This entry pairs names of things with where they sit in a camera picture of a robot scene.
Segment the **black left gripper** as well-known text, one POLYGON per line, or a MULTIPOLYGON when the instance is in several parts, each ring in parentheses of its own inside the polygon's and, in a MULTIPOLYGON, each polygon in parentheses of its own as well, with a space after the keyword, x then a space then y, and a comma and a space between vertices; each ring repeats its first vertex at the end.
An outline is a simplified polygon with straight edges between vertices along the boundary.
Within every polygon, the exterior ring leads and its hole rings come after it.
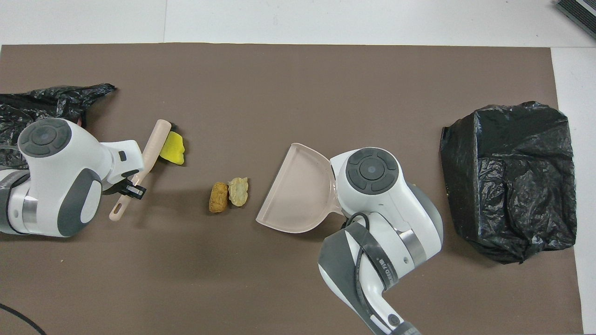
MULTIPOLYGON (((127 172, 124 172, 122 174, 122 178, 126 179, 130 176, 137 174, 139 171, 139 169, 128 170, 127 172)), ((103 191, 103 195, 111 195, 115 193, 120 193, 121 191, 122 195, 124 196, 128 196, 132 199, 141 200, 145 195, 147 189, 142 185, 126 185, 126 180, 121 180, 118 183, 112 185, 110 188, 105 189, 103 191)))

